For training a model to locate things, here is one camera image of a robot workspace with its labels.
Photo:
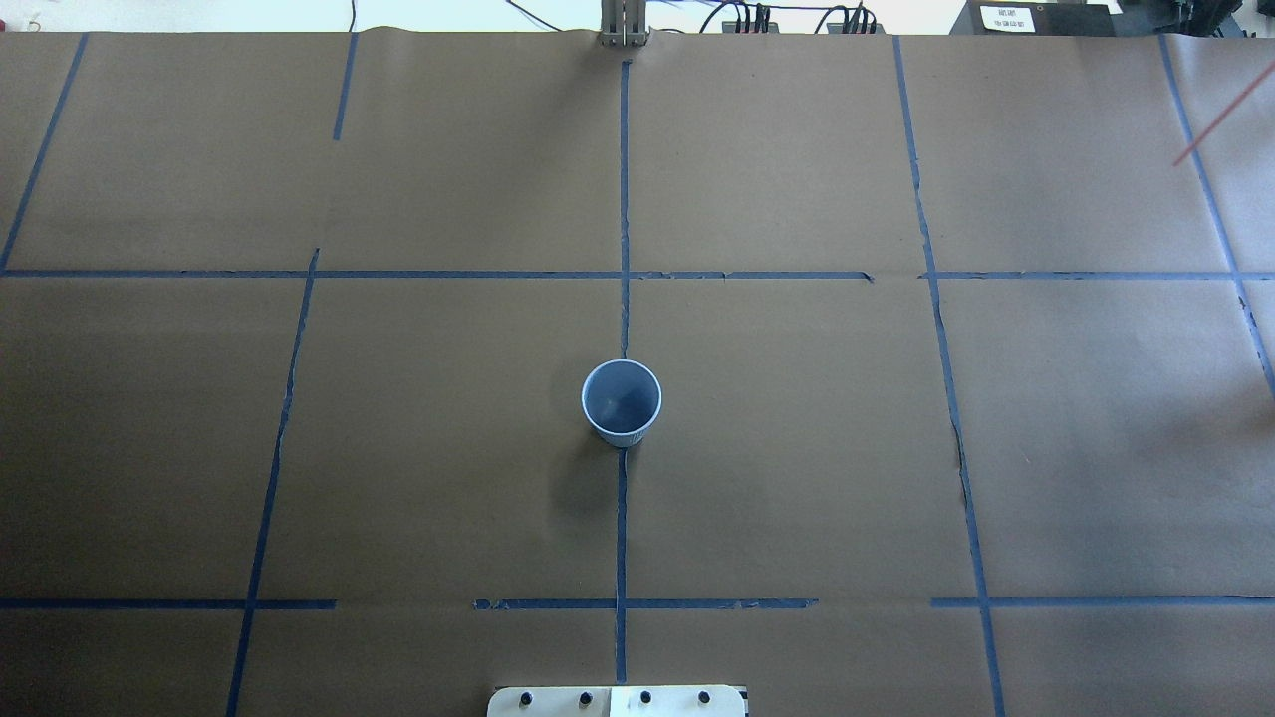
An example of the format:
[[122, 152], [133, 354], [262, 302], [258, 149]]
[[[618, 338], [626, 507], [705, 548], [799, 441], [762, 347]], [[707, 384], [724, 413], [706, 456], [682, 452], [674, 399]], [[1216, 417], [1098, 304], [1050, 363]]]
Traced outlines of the blue plastic cup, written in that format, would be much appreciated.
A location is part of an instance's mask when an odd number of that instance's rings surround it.
[[663, 387], [646, 364], [611, 358], [597, 364], [580, 389], [589, 426], [616, 449], [641, 444], [663, 408]]

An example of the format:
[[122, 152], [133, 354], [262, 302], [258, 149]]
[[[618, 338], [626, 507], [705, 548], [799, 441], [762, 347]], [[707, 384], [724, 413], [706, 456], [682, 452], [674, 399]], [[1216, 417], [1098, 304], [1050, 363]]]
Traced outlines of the white pillar with base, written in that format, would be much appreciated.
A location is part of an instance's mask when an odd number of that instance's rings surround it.
[[725, 684], [506, 686], [487, 716], [748, 716], [743, 688]]

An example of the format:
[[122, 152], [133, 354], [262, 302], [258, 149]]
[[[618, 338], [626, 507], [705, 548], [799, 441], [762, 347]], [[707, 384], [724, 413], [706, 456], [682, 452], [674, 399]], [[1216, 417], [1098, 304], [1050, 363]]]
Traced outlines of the black box with label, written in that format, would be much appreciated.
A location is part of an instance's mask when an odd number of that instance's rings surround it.
[[1116, 37], [1111, 6], [1082, 1], [965, 1], [949, 34]]

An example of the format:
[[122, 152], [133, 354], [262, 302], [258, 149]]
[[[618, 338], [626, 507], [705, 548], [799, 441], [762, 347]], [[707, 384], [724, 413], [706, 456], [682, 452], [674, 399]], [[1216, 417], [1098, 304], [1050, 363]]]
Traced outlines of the aluminium frame post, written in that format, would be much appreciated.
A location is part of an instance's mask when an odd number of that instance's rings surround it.
[[603, 47], [643, 47], [649, 41], [646, 0], [602, 0], [601, 45]]

